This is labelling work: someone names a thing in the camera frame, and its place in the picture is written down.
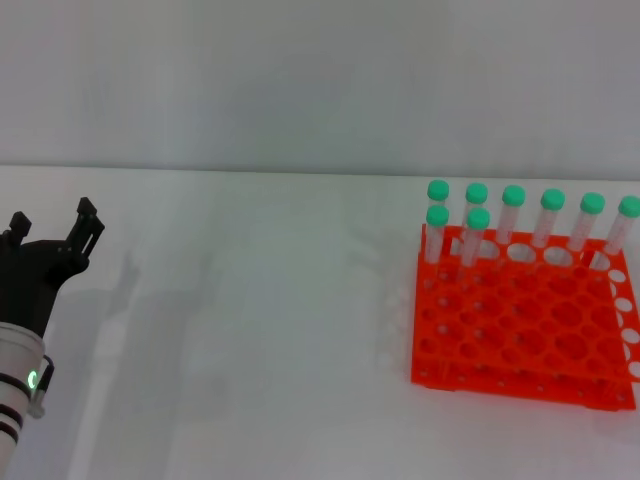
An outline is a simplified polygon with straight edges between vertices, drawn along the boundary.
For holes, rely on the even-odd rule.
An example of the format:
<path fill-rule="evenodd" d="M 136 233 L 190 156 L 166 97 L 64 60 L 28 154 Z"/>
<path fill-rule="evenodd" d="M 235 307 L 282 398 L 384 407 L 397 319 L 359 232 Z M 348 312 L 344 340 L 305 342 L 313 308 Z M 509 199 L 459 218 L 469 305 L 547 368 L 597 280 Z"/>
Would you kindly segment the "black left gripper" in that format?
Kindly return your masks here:
<path fill-rule="evenodd" d="M 105 225 L 90 199 L 82 197 L 66 240 L 21 244 L 31 226 L 17 211 L 1 235 L 1 321 L 43 337 L 59 290 L 88 268 Z"/>

